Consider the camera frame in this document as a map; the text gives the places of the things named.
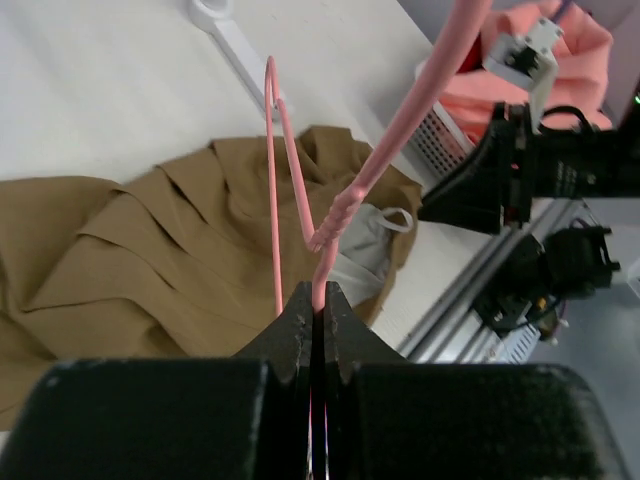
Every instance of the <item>brown cloth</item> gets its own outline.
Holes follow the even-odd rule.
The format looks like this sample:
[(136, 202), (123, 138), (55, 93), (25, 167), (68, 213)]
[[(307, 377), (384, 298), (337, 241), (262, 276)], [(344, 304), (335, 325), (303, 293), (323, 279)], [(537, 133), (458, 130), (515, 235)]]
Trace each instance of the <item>brown cloth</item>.
[[(59, 359), (231, 355), (274, 318), (264, 138), (214, 141), (126, 185), (87, 177), (0, 183), (0, 430)], [(370, 147), (348, 130), (297, 140), (316, 225)], [(282, 139), (276, 141), (285, 298), (310, 280)], [(367, 197), (416, 216), (419, 186), (390, 168)], [(382, 294), (415, 231), (393, 237)]]

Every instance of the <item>white tool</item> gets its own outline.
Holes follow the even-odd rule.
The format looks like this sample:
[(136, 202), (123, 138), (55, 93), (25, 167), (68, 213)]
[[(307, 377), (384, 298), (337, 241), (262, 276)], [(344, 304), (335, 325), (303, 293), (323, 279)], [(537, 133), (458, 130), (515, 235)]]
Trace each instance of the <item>white tool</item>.
[(524, 36), (501, 34), (483, 62), (487, 71), (529, 92), (534, 131), (558, 73), (551, 49), (563, 34), (551, 20), (540, 18)]
[[(213, 36), (231, 66), (238, 72), (247, 89), (264, 112), (266, 60), (260, 58), (238, 24), (231, 19), (232, 13), (233, 0), (189, 1), (191, 21), (199, 29)], [(280, 90), (280, 97), (285, 101), (287, 111), (291, 115), (293, 108), (282, 90)], [(272, 113), (274, 120), (279, 120), (280, 117), (275, 107), (273, 107)]]

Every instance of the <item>white table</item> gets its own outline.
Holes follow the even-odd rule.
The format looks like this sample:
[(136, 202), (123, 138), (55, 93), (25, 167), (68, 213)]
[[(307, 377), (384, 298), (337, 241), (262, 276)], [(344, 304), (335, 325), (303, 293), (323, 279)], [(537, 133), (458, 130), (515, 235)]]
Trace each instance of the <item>white table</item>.
[[(390, 0), (244, 0), (234, 18), (274, 55), (297, 131), (349, 127), (375, 144), (429, 42)], [(260, 135), (264, 119), (185, 0), (4, 0), (0, 178), (124, 181), (211, 138)], [(431, 184), (405, 156), (395, 165)], [(486, 237), (419, 225), (373, 329), (397, 346)]]

